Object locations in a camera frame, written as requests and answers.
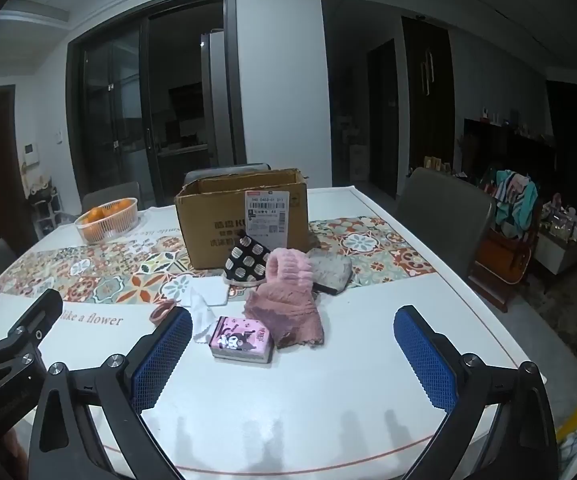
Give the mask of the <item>pink tissue pack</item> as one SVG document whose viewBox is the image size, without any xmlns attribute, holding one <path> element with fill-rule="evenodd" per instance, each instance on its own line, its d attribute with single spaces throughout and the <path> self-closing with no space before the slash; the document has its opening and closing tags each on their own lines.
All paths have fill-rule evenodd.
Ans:
<svg viewBox="0 0 577 480">
<path fill-rule="evenodd" d="M 216 359 L 268 364 L 273 340 L 267 327 L 258 320 L 220 316 L 209 348 Z"/>
</svg>

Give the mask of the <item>grey floral pouch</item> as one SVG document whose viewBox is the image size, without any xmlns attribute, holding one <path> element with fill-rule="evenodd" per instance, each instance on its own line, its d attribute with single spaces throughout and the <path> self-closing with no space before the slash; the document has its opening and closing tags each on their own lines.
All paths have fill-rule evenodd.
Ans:
<svg viewBox="0 0 577 480">
<path fill-rule="evenodd" d="M 351 281 L 353 265 L 351 259 L 321 248 L 307 252 L 313 268 L 313 289 L 336 296 L 343 292 Z"/>
</svg>

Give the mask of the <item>black white patterned pouch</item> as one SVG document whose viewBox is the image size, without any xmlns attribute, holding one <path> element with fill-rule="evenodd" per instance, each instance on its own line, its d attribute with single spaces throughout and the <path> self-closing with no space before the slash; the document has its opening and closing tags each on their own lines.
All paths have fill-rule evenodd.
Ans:
<svg viewBox="0 0 577 480">
<path fill-rule="evenodd" d="M 226 283 L 241 287 L 254 287 L 266 281 L 266 266 L 270 250 L 244 231 L 229 252 L 223 266 L 222 277 Z"/>
</svg>

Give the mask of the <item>dusty pink towel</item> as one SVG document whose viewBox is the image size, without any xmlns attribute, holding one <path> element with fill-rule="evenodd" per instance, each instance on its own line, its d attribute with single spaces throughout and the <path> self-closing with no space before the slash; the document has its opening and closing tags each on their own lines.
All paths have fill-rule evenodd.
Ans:
<svg viewBox="0 0 577 480">
<path fill-rule="evenodd" d="M 325 330 L 308 287 L 282 282 L 261 284 L 247 296 L 243 313 L 264 324 L 278 349 L 325 343 Z"/>
</svg>

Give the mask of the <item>pink fluffy headband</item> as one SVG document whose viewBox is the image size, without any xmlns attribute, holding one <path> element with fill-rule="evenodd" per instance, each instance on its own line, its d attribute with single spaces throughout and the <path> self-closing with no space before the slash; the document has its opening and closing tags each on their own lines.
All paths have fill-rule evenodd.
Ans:
<svg viewBox="0 0 577 480">
<path fill-rule="evenodd" d="M 305 254 L 297 249 L 275 248 L 266 263 L 266 281 L 313 289 L 313 265 Z"/>
</svg>

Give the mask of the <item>dark wooden door left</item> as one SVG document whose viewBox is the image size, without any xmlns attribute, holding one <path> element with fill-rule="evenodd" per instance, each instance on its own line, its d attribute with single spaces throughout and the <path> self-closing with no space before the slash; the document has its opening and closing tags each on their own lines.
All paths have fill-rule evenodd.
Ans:
<svg viewBox="0 0 577 480">
<path fill-rule="evenodd" d="M 37 241 L 23 188 L 15 135 L 15 88 L 0 86 L 0 238 L 15 255 Z"/>
</svg>

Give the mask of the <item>white shoe rack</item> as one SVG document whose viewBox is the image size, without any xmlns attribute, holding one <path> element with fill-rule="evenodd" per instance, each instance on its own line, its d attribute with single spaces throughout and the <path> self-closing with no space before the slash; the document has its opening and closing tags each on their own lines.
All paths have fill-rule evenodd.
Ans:
<svg viewBox="0 0 577 480">
<path fill-rule="evenodd" d="M 27 202 L 38 237 L 42 238 L 65 222 L 60 193 L 52 180 L 40 180 L 31 185 Z"/>
</svg>

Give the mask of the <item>white fruit basket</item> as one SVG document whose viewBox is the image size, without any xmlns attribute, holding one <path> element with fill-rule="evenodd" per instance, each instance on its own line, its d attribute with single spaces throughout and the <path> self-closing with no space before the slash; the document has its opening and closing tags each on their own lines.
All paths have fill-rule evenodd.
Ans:
<svg viewBox="0 0 577 480">
<path fill-rule="evenodd" d="M 100 244 L 129 232 L 138 221 L 138 199 L 125 197 L 92 207 L 74 225 L 85 243 Z"/>
</svg>

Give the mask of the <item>patterned table runner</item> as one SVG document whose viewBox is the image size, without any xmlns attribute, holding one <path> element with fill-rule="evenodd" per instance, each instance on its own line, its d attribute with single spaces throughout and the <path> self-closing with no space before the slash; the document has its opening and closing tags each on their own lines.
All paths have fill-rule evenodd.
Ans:
<svg viewBox="0 0 577 480">
<path fill-rule="evenodd" d="M 351 259 L 351 287 L 435 271 L 379 217 L 316 220 L 309 229 L 318 248 Z M 167 229 L 100 245 L 27 252 L 0 275 L 0 292 L 34 298 L 53 288 L 70 302 L 155 304 L 182 298 L 192 278 L 221 278 L 222 272 L 222 266 L 193 268 L 181 232 Z"/>
</svg>

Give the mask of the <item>grey chair right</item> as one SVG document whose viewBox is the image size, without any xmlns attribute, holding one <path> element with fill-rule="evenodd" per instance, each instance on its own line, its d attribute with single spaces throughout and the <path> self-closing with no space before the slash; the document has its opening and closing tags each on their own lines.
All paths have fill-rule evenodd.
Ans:
<svg viewBox="0 0 577 480">
<path fill-rule="evenodd" d="M 494 214 L 494 200 L 485 192 L 426 168 L 412 172 L 395 209 L 395 218 L 464 280 Z"/>
</svg>

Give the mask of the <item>grey chair far left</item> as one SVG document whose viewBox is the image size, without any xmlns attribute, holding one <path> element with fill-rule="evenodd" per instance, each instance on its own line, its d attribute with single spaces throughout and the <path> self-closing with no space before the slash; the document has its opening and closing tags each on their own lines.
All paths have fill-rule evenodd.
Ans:
<svg viewBox="0 0 577 480">
<path fill-rule="evenodd" d="M 138 207 L 141 207 L 142 193 L 139 183 L 131 181 L 88 193 L 82 198 L 82 211 L 87 212 L 93 207 L 113 202 L 113 200 L 122 200 L 123 198 L 136 198 Z"/>
</svg>

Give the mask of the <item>cardboard box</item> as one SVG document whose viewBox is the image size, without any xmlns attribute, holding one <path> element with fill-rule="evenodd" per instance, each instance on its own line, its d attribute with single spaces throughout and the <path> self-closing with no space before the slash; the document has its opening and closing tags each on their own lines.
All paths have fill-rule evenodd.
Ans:
<svg viewBox="0 0 577 480">
<path fill-rule="evenodd" d="M 194 268 L 218 269 L 242 234 L 272 250 L 307 252 L 307 183 L 295 168 L 195 180 L 174 199 Z"/>
</svg>

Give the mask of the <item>grey chair behind box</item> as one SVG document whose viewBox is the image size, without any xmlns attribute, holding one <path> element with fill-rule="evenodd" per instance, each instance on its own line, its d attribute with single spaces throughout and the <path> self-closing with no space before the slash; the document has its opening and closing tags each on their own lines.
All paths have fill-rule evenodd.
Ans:
<svg viewBox="0 0 577 480">
<path fill-rule="evenodd" d="M 205 178 L 230 176 L 230 174 L 250 174 L 251 172 L 261 172 L 270 170 L 271 167 L 265 162 L 256 162 L 256 164 L 243 164 L 226 167 L 211 167 L 211 168 L 197 169 L 189 171 L 185 175 L 183 184 L 188 185 L 194 181 Z"/>
</svg>

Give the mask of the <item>black sliding glass door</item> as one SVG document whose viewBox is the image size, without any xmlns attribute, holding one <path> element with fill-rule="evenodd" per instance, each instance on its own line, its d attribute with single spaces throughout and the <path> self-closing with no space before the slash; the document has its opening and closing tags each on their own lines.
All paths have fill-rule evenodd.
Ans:
<svg viewBox="0 0 577 480">
<path fill-rule="evenodd" d="M 66 119 L 79 196 L 136 182 L 169 205 L 196 170 L 247 160 L 236 0 L 154 0 L 72 40 Z"/>
</svg>

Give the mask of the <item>wall intercom panel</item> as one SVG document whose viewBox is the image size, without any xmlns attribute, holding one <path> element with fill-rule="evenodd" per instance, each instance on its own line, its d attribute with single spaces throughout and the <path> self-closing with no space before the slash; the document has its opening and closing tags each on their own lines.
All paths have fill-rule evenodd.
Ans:
<svg viewBox="0 0 577 480">
<path fill-rule="evenodd" d="M 24 145 L 24 164 L 26 167 L 36 166 L 39 163 L 39 152 L 37 145 L 30 142 Z"/>
</svg>

